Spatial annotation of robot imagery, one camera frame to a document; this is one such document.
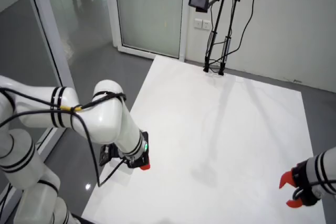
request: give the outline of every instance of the white table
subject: white table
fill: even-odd
[[[156,57],[131,111],[151,169],[93,190],[97,224],[324,224],[322,203],[291,209],[281,175],[312,156],[301,93]],[[106,165],[101,179],[112,170]]]

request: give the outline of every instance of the black stripe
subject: black stripe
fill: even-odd
[[[55,190],[55,192],[56,192],[57,195],[58,195],[58,189],[57,189],[57,187],[56,187],[54,184],[52,184],[52,183],[50,183],[50,182],[48,182],[48,181],[45,181],[45,180],[43,180],[43,179],[40,179],[40,180],[38,181],[38,183],[40,183],[40,184],[44,184],[44,185],[47,185],[47,186],[50,186],[53,190]]]
[[[57,105],[60,107],[61,106],[61,103],[62,103],[62,95],[63,95],[63,92],[64,90],[66,89],[66,87],[62,87],[61,90],[59,91],[58,93],[58,99],[57,99]],[[59,124],[65,128],[64,124],[63,124],[63,121],[62,121],[62,115],[61,113],[58,113],[58,122]]]
[[[12,106],[13,112],[14,112],[15,111],[15,102],[14,102],[13,98],[9,94],[7,94],[6,91],[1,91],[0,90],[0,93],[3,94],[8,99],[8,101],[10,102],[10,104]]]
[[[31,144],[30,144],[30,148],[29,148],[28,152],[26,153],[26,155],[23,158],[21,158],[18,162],[14,163],[12,165],[0,165],[0,167],[4,168],[4,169],[10,169],[10,168],[14,168],[14,167],[20,165],[30,155],[30,153],[32,152],[33,148],[34,148],[34,143],[32,141]]]
[[[327,174],[325,173],[325,169],[324,169],[324,161],[323,161],[323,159],[324,159],[324,155],[325,155],[325,152],[323,152],[322,153],[322,155],[321,155],[321,158],[320,158],[320,166],[321,166],[321,171],[322,171],[322,176],[323,176],[323,179],[325,180],[325,181],[328,181],[328,177],[327,177]],[[334,194],[336,193],[336,189],[332,186],[332,184],[331,183],[327,183],[327,185],[331,188],[331,190],[333,190],[334,192]]]
[[[34,145],[34,149],[31,153],[31,156],[29,157],[29,159],[27,159],[27,161],[20,167],[14,169],[14,170],[3,170],[5,173],[15,173],[15,172],[18,172],[19,170],[22,170],[23,168],[25,168],[29,163],[30,161],[32,161],[32,158],[34,157],[34,153],[35,153],[35,145]]]
[[[68,223],[68,220],[69,220],[69,209],[67,208],[67,215],[65,216],[65,219],[63,221],[63,224],[67,224]]]
[[[57,92],[58,89],[59,88],[54,88],[53,93],[51,94],[51,101],[50,101],[51,103],[55,102],[55,96],[56,96],[56,92]],[[54,127],[57,128],[57,124],[56,124],[56,121],[55,121],[55,114],[51,113],[50,116],[51,116],[51,121],[53,122],[52,124],[54,125]]]
[[[319,182],[322,181],[322,180],[321,180],[321,177],[320,177],[319,168],[318,168],[318,159],[319,159],[320,155],[321,155],[321,154],[319,154],[319,155],[316,157],[316,159],[315,159],[315,173],[316,173],[317,180],[318,180]],[[324,184],[321,183],[321,186],[322,186],[322,188],[323,188],[326,192],[328,192],[329,194],[331,194],[331,192],[329,192],[329,190],[325,187]]]
[[[9,150],[9,152],[8,152],[5,156],[0,157],[0,159],[1,159],[1,158],[4,158],[4,157],[7,157],[7,156],[12,152],[12,150],[13,150],[13,148],[14,148],[14,138],[13,138],[12,135],[10,135],[10,137],[12,138],[12,146],[11,146],[11,149]]]
[[[139,137],[139,141],[138,141],[136,147],[132,151],[130,151],[130,152],[127,152],[127,153],[123,152],[123,154],[125,156],[132,156],[132,155],[134,155],[140,149],[141,143],[142,143],[142,133],[140,131],[140,137]]]

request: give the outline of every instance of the white robotic arm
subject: white robotic arm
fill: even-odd
[[[24,114],[19,119],[27,127],[69,127],[89,144],[106,145],[108,160],[119,157],[129,168],[150,168],[148,135],[134,123],[116,82],[100,81],[92,102],[82,106],[72,88],[32,87],[0,76],[0,168],[14,187],[24,190],[15,223],[63,223],[66,218],[78,222],[57,197],[60,181],[39,158],[29,134],[9,131],[3,123],[14,112]],[[102,185],[97,169],[96,176]]]
[[[336,147],[297,164],[280,180],[297,187],[287,205],[291,208],[313,206],[326,194],[336,195]]]

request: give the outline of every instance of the cable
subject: cable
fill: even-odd
[[[242,43],[242,41],[243,41],[243,36],[244,36],[245,31],[246,31],[246,28],[247,28],[248,24],[250,23],[250,21],[251,21],[251,19],[252,19],[252,17],[253,17],[253,12],[254,12],[254,2],[255,2],[255,0],[252,0],[252,11],[251,11],[251,16],[250,16],[248,22],[247,22],[246,25],[245,25],[245,28],[244,28],[244,30],[243,30],[243,33],[241,34],[241,38],[240,38],[240,42],[239,42],[239,46],[238,46],[235,50],[229,52],[226,56],[228,56],[228,55],[230,55],[230,54],[233,54],[234,52],[236,52],[236,51],[239,50],[239,48],[240,48],[240,46],[241,46],[241,43]],[[216,62],[219,62],[220,60],[222,60],[223,57],[224,57],[224,56],[220,57],[219,59],[215,60],[214,62],[212,62],[212,63],[210,63],[210,64],[214,64],[214,63],[216,63]]]
[[[10,192],[11,189],[12,189],[12,185],[11,185],[11,183],[9,183],[9,184],[8,184],[8,188],[7,188],[7,192],[6,192],[5,196],[2,198],[2,200],[0,201],[0,204],[2,204],[2,205],[1,205],[1,210],[0,210],[0,220],[1,220],[2,213],[3,213],[3,211],[4,211],[4,208],[5,208],[5,204],[6,204],[7,197],[8,197],[8,195],[9,195],[9,192]]]
[[[123,158],[120,163],[113,169],[113,171],[106,177],[106,179],[104,179],[104,181],[100,184],[100,186],[102,186],[103,184],[105,184],[106,181],[109,180],[109,178],[116,172],[116,170],[118,170],[119,166],[121,166],[123,163],[125,163],[126,158]]]
[[[21,112],[21,113],[17,113],[15,115],[12,115],[10,116],[9,118],[7,118],[5,121],[3,121],[2,123],[0,123],[0,128],[3,127],[5,124],[9,123],[10,121],[20,117],[20,116],[23,116],[23,115],[34,115],[34,114],[58,114],[58,113],[62,113],[62,114],[70,114],[71,116],[75,116],[79,121],[80,123],[82,124],[83,126],[83,129],[84,129],[84,132],[85,132],[85,135],[86,135],[86,138],[88,140],[88,143],[89,143],[89,147],[90,147],[90,152],[91,152],[91,156],[92,156],[92,160],[93,160],[93,164],[94,164],[94,171],[95,171],[95,174],[96,174],[96,179],[97,179],[97,184],[98,184],[98,187],[101,187],[105,182],[106,180],[104,180],[103,183],[100,183],[100,179],[99,179],[99,171],[98,171],[98,164],[97,164],[97,161],[96,161],[96,157],[95,157],[95,153],[94,153],[94,150],[93,150],[93,145],[92,145],[92,141],[91,141],[91,137],[90,137],[90,134],[89,134],[89,130],[83,120],[83,118],[73,112],[73,111],[68,111],[68,110],[33,110],[33,111],[25,111],[25,112]]]
[[[38,99],[38,98],[35,98],[35,97],[31,97],[27,94],[23,94],[21,92],[18,92],[14,89],[9,89],[9,88],[4,88],[4,87],[0,87],[0,91],[7,91],[7,92],[11,92],[11,93],[14,93],[14,94],[17,94],[21,97],[24,97],[24,98],[27,98],[27,99],[30,99],[30,100],[33,100],[33,101],[36,101],[36,102],[39,102],[39,103],[43,103],[45,105],[48,105],[48,106],[51,106],[51,107],[59,107],[57,104],[54,104],[54,103],[51,103],[51,102],[46,102],[44,100],[41,100],[41,99]]]
[[[64,109],[64,110],[70,110],[70,107],[67,107],[67,106],[59,106],[57,104],[54,104],[54,103],[51,103],[51,102],[46,102],[42,99],[39,99],[39,98],[36,98],[36,97],[31,97],[30,95],[27,95],[27,94],[23,94],[19,91],[16,91],[14,89],[10,89],[10,88],[4,88],[4,87],[0,87],[0,92],[1,91],[7,91],[7,92],[10,92],[10,93],[14,93],[14,94],[17,94],[21,97],[24,97],[24,98],[27,98],[27,99],[30,99],[32,101],[36,101],[36,102],[39,102],[39,103],[42,103],[42,104],[45,104],[45,105],[48,105],[50,107],[55,107],[55,108],[60,108],[60,109]]]

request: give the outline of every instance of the power cord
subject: power cord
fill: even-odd
[[[1,220],[1,217],[2,217],[2,213],[4,211],[4,208],[5,208],[5,204],[6,204],[6,200],[7,200],[7,197],[9,195],[9,192],[10,190],[12,189],[12,185],[11,183],[8,184],[8,187],[7,187],[7,192],[5,194],[5,196],[2,198],[2,200],[0,201],[0,205],[1,205],[1,210],[0,210],[0,220]]]
[[[238,46],[235,50],[229,52],[229,53],[227,54],[227,56],[230,55],[230,54],[233,54],[234,52],[236,52],[236,51],[238,51],[238,50],[240,49],[240,46],[241,46],[241,43],[242,43],[242,41],[243,41],[243,37],[244,37],[244,33],[245,33],[245,31],[246,31],[246,28],[247,28],[248,24],[250,23],[250,21],[251,21],[251,19],[252,19],[252,17],[253,17],[253,12],[254,12],[254,2],[255,2],[255,0],[252,0],[252,11],[251,11],[251,16],[250,16],[248,22],[247,22],[246,25],[245,25],[245,28],[244,28],[244,30],[243,30],[243,33],[241,34],[241,38],[240,38],[240,42],[239,42],[239,46]],[[216,62],[219,62],[220,60],[223,59],[223,57],[224,57],[224,56],[220,57],[220,58],[217,59],[217,60],[214,60],[213,62],[210,63],[210,65],[211,65],[211,64],[214,64],[214,63],[216,63]]]
[[[75,113],[75,111],[81,111],[83,109],[90,108],[92,106],[95,106],[95,105],[97,105],[99,103],[102,103],[102,102],[104,102],[106,100],[109,100],[109,99],[112,99],[112,98],[120,98],[120,97],[122,97],[122,98],[126,99],[125,94],[123,94],[123,93],[109,93],[109,94],[106,94],[105,96],[103,96],[103,97],[101,97],[101,98],[99,98],[99,99],[97,99],[95,101],[89,102],[86,105],[79,105],[79,106],[75,106],[73,108],[70,108],[70,107],[67,107],[67,106],[58,106],[57,104],[46,102],[44,100],[31,97],[29,95],[23,94],[21,92],[18,92],[16,90],[9,89],[9,88],[2,88],[1,87],[0,91],[12,92],[14,94],[17,94],[19,96],[25,97],[27,99],[30,99],[30,100],[33,100],[33,101],[37,101],[37,102],[40,102],[40,103],[43,103],[43,104],[46,104],[46,105],[58,108],[58,110],[33,110],[33,111],[25,111],[25,112],[14,114],[14,115],[10,116],[9,118],[7,118],[2,123],[0,123],[0,128],[3,127],[5,124],[11,122],[12,120],[14,120],[14,119],[16,119],[16,118],[18,118],[20,116],[23,116],[23,115],[32,115],[32,114],[69,114],[69,115],[71,115],[71,117],[72,116],[76,117],[80,121],[80,123],[82,124],[82,127],[84,129],[84,132],[85,132],[88,144],[89,144],[89,148],[90,148],[90,152],[91,152],[91,156],[92,156],[92,160],[93,160],[93,164],[94,164],[94,171],[95,171],[95,174],[96,174],[96,180],[97,180],[98,187],[101,187],[103,184],[105,184],[105,182],[108,180],[108,178],[110,178],[116,172],[116,170],[119,168],[119,166],[122,163],[125,162],[125,158],[123,158],[121,160],[121,162],[115,167],[115,169],[108,175],[108,178],[105,179],[103,182],[100,182],[99,171],[98,171],[98,164],[97,164],[97,161],[96,161],[95,153],[93,151],[93,144],[92,144],[92,141],[91,141],[91,137],[90,137],[88,128],[87,128],[87,126],[86,126],[83,118],[79,114]]]

